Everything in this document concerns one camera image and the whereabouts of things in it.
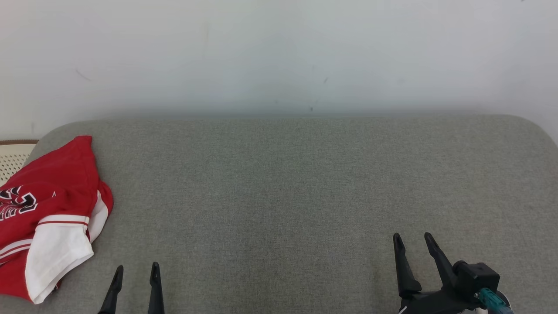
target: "red stripe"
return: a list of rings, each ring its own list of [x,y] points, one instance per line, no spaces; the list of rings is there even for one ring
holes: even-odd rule
[[[13,249],[9,249],[9,250],[7,250],[6,252],[2,253],[2,255],[5,255],[5,256],[4,256],[4,257],[2,257],[2,258],[1,258],[0,260],[2,260],[2,259],[4,259],[4,258],[6,258],[6,257],[8,257],[8,256],[10,256],[10,255],[11,255],[11,254],[10,254],[10,252],[11,252],[11,251],[14,251],[14,250],[17,250],[17,249],[23,248],[23,247],[25,247],[25,246],[29,247],[29,246],[31,246],[31,244],[24,244],[24,245],[20,245],[20,246],[16,246],[16,247],[15,247],[15,248],[13,248]]]
[[[80,224],[85,225],[85,226],[88,225],[86,222],[83,222],[83,221],[61,221],[61,220],[55,220],[55,221],[43,221],[43,222],[39,222],[39,223],[37,224],[37,226],[43,225],[43,224],[45,224],[45,223],[80,223]]]

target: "red and white jersey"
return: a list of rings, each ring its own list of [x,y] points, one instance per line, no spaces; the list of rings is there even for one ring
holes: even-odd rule
[[[41,303],[93,256],[112,210],[90,136],[29,163],[0,187],[0,294]]]

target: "teal connector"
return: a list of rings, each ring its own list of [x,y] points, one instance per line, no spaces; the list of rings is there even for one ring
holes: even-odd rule
[[[487,309],[496,313],[513,314],[512,310],[506,306],[506,303],[488,288],[482,288],[479,291],[479,300]]]

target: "gray fabric surface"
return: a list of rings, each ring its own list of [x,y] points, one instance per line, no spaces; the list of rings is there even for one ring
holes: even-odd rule
[[[397,313],[394,232],[440,288],[425,231],[499,272],[516,314],[558,308],[558,149],[521,118],[81,122],[31,159],[77,135],[114,211],[59,291],[2,313],[96,313],[120,264],[118,313],[147,312],[153,261],[167,314]]]

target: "white wall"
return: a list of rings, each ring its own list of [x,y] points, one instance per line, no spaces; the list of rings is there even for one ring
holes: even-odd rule
[[[2,0],[0,139],[129,115],[498,112],[558,140],[556,0]]]

